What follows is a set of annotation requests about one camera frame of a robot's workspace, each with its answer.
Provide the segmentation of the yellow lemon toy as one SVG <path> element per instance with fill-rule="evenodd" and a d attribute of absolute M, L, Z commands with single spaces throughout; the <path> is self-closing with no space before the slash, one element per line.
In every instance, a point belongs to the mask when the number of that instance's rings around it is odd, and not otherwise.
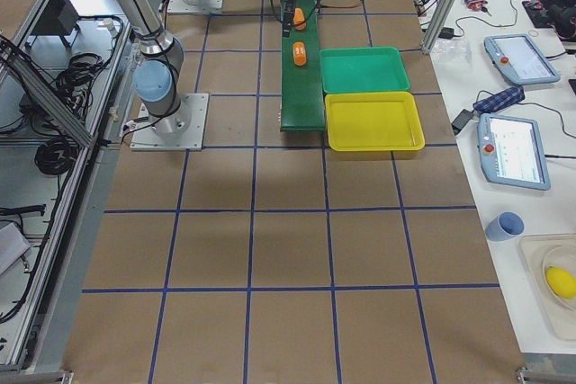
<path fill-rule="evenodd" d="M 544 273 L 546 282 L 552 292 L 563 299 L 575 297 L 575 277 L 563 268 L 551 266 Z"/>

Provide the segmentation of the teach pendant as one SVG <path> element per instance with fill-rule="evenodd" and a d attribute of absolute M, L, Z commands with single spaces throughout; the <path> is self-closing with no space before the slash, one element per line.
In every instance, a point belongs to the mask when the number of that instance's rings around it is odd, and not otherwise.
<path fill-rule="evenodd" d="M 481 169 L 488 182 L 538 191 L 551 188 L 535 120 L 484 113 L 477 133 Z"/>
<path fill-rule="evenodd" d="M 560 75 L 527 34 L 486 37 L 493 66 L 513 85 L 552 84 Z"/>

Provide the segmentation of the blue plastic cup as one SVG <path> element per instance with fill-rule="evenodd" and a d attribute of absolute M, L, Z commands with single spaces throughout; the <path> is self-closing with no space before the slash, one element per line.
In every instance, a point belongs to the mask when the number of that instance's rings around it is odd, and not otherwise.
<path fill-rule="evenodd" d="M 514 212 L 502 212 L 485 228 L 488 240 L 501 242 L 520 236 L 525 230 L 524 220 Z"/>

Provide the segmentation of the green conveyor belt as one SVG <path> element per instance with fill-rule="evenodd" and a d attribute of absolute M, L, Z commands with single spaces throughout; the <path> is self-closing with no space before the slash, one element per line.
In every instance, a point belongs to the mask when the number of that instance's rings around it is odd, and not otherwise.
<path fill-rule="evenodd" d="M 312 16 L 303 30 L 292 30 L 289 38 L 282 38 L 280 131 L 323 131 L 326 122 L 315 0 L 299 0 L 296 5 Z M 303 65 L 294 61 L 295 43 L 304 47 Z"/>

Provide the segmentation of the blue plaid pouch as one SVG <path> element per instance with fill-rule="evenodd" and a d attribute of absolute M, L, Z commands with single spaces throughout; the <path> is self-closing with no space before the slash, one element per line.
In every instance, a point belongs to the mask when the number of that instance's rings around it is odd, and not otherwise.
<path fill-rule="evenodd" d="M 524 100 L 525 91 L 522 86 L 512 86 L 497 93 L 480 90 L 472 110 L 477 114 L 495 113 Z"/>

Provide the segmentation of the green plastic tray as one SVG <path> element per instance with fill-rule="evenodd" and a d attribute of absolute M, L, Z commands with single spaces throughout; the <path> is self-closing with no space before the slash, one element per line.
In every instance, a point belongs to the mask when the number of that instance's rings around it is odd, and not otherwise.
<path fill-rule="evenodd" d="M 319 60 L 326 94 L 410 89 L 401 54 L 394 47 L 322 49 Z"/>

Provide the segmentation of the black power adapter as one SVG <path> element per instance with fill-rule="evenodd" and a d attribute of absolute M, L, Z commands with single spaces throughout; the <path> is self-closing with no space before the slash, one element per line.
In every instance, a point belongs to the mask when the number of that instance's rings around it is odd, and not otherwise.
<path fill-rule="evenodd" d="M 456 117 L 451 121 L 452 131 L 455 136 L 457 136 L 465 128 L 473 116 L 474 113 L 466 109 L 462 109 L 456 115 Z"/>

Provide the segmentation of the yellow plastic tray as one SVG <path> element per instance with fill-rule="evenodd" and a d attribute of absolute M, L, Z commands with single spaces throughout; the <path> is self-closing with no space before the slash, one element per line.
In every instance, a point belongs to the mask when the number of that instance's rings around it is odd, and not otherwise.
<path fill-rule="evenodd" d="M 336 151 L 418 151 L 425 146 L 409 92 L 327 94 L 325 112 L 328 143 Z"/>

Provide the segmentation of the clear plastic bin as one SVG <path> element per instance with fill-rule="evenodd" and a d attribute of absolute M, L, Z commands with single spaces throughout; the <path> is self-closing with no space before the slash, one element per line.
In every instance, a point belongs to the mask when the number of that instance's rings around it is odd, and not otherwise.
<path fill-rule="evenodd" d="M 558 296 L 548 284 L 546 271 L 560 268 L 575 277 L 575 235 L 521 237 L 521 256 L 549 328 L 560 340 L 575 341 L 575 298 Z"/>

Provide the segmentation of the near teach pendant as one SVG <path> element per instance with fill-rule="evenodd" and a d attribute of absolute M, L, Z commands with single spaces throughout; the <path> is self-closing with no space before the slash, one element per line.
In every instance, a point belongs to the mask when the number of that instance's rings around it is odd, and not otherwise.
<path fill-rule="evenodd" d="M 481 169 L 488 182 L 538 191 L 551 188 L 535 120 L 484 113 L 477 133 Z"/>

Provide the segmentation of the orange cylinder with 4680 label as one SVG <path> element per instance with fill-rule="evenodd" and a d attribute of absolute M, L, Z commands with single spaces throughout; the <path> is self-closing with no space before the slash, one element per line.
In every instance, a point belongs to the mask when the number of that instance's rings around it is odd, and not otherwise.
<path fill-rule="evenodd" d="M 302 41 L 296 41 L 292 45 L 292 60 L 295 66 L 303 67 L 307 64 L 306 46 Z"/>

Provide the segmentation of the plain orange cylinder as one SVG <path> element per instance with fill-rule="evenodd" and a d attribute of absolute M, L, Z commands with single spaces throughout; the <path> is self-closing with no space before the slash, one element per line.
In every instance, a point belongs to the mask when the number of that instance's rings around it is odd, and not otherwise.
<path fill-rule="evenodd" d="M 294 8 L 292 26 L 297 31 L 304 31 L 306 29 L 306 16 L 300 7 Z"/>

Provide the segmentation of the far teach pendant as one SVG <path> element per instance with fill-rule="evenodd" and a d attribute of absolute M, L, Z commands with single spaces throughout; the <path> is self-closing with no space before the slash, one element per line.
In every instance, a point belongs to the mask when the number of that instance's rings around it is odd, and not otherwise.
<path fill-rule="evenodd" d="M 527 34 L 486 37 L 493 66 L 513 85 L 552 84 L 560 75 Z"/>

